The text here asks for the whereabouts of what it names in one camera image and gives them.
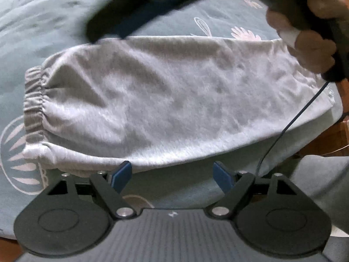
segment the black cable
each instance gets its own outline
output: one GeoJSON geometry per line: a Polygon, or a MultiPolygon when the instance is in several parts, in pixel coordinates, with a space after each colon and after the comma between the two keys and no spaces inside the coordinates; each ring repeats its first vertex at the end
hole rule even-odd
{"type": "Polygon", "coordinates": [[[255,173],[256,176],[258,176],[258,174],[259,174],[263,160],[269,154],[271,149],[275,146],[277,141],[280,140],[280,138],[285,134],[287,129],[298,119],[299,116],[301,116],[301,114],[313,103],[313,101],[316,100],[316,98],[320,95],[320,93],[322,93],[322,91],[327,87],[328,84],[329,84],[329,82],[326,82],[322,86],[322,88],[320,88],[319,91],[313,96],[313,98],[301,109],[301,111],[298,112],[298,114],[291,120],[291,122],[289,124],[287,124],[287,126],[281,131],[280,135],[276,138],[274,143],[270,146],[270,148],[267,150],[267,152],[264,154],[264,156],[260,159],[259,163],[257,164],[257,169],[256,169],[256,173],[255,173]]]}

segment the circular pad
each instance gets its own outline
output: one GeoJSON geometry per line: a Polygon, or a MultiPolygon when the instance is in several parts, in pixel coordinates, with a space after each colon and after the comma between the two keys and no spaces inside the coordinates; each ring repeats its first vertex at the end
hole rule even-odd
{"type": "Polygon", "coordinates": [[[292,202],[274,200],[250,204],[238,213],[237,229],[249,245],[278,257],[307,255],[325,245],[331,223],[323,211],[307,205],[297,210],[292,202]]]}
{"type": "Polygon", "coordinates": [[[67,231],[79,222],[79,215],[72,210],[49,210],[39,217],[39,225],[49,232],[67,231]]]}
{"type": "Polygon", "coordinates": [[[306,216],[300,211],[277,209],[268,213],[268,224],[283,232],[295,232],[303,228],[306,224],[306,216]]]}
{"type": "Polygon", "coordinates": [[[109,216],[99,206],[64,195],[33,201],[15,220],[19,244],[28,252],[65,257],[97,244],[109,229],[109,216]]]}

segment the ribbed black surface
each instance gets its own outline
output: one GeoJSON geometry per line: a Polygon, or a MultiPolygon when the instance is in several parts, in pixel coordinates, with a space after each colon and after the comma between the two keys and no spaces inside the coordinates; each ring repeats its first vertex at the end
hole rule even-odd
{"type": "MultiPolygon", "coordinates": [[[[98,246],[77,256],[45,259],[25,254],[18,262],[270,262],[283,261],[256,252],[236,235],[228,221],[203,210],[144,210],[115,224],[98,246]]],[[[293,262],[327,262],[321,255],[293,262]]]]}

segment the human hand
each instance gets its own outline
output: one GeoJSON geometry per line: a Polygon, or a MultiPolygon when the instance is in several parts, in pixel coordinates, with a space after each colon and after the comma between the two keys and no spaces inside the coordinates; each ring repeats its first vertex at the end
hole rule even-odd
{"type": "MultiPolygon", "coordinates": [[[[308,7],[319,18],[339,18],[349,22],[349,9],[343,0],[308,0],[308,7]]],[[[268,9],[266,18],[279,36],[281,31],[293,28],[288,18],[281,13],[268,9]]],[[[314,73],[325,73],[335,64],[332,55],[337,50],[336,44],[332,40],[323,39],[315,31],[301,31],[294,48],[289,45],[287,48],[301,66],[314,73]]]]}

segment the elastic cuff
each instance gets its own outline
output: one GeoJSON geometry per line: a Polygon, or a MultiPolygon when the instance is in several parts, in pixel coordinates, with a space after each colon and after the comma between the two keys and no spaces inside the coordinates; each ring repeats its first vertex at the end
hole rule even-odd
{"type": "Polygon", "coordinates": [[[42,71],[36,66],[26,72],[24,96],[24,126],[26,129],[26,143],[39,143],[44,139],[42,125],[42,71]]]}

